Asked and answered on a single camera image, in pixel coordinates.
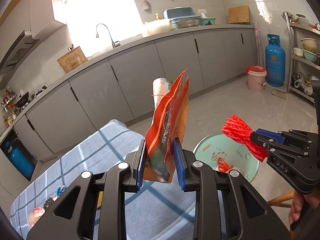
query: red mesh sponge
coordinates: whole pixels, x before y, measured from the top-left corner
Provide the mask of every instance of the red mesh sponge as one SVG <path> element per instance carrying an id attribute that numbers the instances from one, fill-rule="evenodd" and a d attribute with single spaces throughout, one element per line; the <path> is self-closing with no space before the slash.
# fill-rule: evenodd
<path id="1" fill-rule="evenodd" d="M 227 119 L 222 131 L 235 142 L 244 144 L 257 160 L 263 162 L 267 157 L 267 150 L 250 140 L 252 129 L 235 114 Z"/>

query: human hand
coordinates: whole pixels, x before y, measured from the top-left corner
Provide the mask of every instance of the human hand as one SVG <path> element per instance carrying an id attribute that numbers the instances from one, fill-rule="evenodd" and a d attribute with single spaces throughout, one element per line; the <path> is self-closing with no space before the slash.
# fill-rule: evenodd
<path id="1" fill-rule="evenodd" d="M 289 212 L 289 224 L 296 222 L 300 218 L 300 212 L 307 201 L 313 209 L 316 209 L 320 203 L 320 190 L 316 189 L 308 195 L 302 195 L 297 191 L 294 192 L 291 209 Z"/>

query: kitchen sink faucet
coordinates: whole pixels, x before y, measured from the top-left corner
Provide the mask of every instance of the kitchen sink faucet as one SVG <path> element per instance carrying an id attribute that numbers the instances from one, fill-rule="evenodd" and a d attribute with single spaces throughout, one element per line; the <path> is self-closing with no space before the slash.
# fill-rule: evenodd
<path id="1" fill-rule="evenodd" d="M 119 41 L 116 41 L 116 42 L 113 41 L 108 27 L 107 27 L 105 24 L 103 24 L 103 23 L 99 23 L 99 24 L 97 24 L 97 26 L 96 26 L 96 38 L 99 37 L 99 34 L 98 34 L 98 26 L 99 26 L 100 24 L 102 24 L 103 26 L 105 26 L 105 27 L 107 28 L 108 33 L 109 33 L 109 36 L 110 36 L 110 39 L 111 39 L 112 47 L 113 47 L 114 49 L 115 49 L 116 47 L 119 47 L 119 46 L 121 45 L 120 42 L 119 42 Z"/>

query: range hood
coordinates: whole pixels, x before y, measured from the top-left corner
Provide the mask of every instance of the range hood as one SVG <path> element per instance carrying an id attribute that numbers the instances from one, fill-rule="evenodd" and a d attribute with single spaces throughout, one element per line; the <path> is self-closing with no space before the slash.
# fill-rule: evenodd
<path id="1" fill-rule="evenodd" d="M 21 63 L 43 40 L 33 39 L 31 31 L 23 31 L 0 63 L 0 90 L 4 89 Z"/>

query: wall outlet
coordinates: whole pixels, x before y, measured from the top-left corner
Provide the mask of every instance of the wall outlet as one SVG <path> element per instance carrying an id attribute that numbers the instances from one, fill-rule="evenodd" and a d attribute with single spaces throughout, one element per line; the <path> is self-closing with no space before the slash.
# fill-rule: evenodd
<path id="1" fill-rule="evenodd" d="M 201 13 L 208 14 L 206 9 L 198 9 L 198 14 Z"/>

